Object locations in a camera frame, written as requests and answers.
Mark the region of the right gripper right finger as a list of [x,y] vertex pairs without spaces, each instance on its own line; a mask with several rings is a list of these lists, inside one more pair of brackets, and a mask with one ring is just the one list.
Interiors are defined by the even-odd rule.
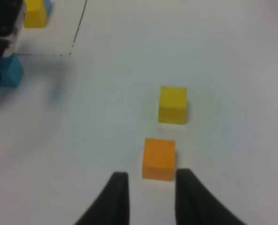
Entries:
[[242,225],[191,169],[177,169],[175,217],[178,225]]

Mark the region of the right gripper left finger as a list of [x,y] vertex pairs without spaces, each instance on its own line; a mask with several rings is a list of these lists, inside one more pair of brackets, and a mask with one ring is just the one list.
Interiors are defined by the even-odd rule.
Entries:
[[130,200],[128,173],[114,172],[102,192],[77,225],[128,225]]

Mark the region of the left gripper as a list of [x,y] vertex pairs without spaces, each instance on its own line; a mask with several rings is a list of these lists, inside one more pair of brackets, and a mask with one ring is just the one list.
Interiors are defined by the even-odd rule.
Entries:
[[0,0],[0,58],[14,53],[25,17],[23,0]]

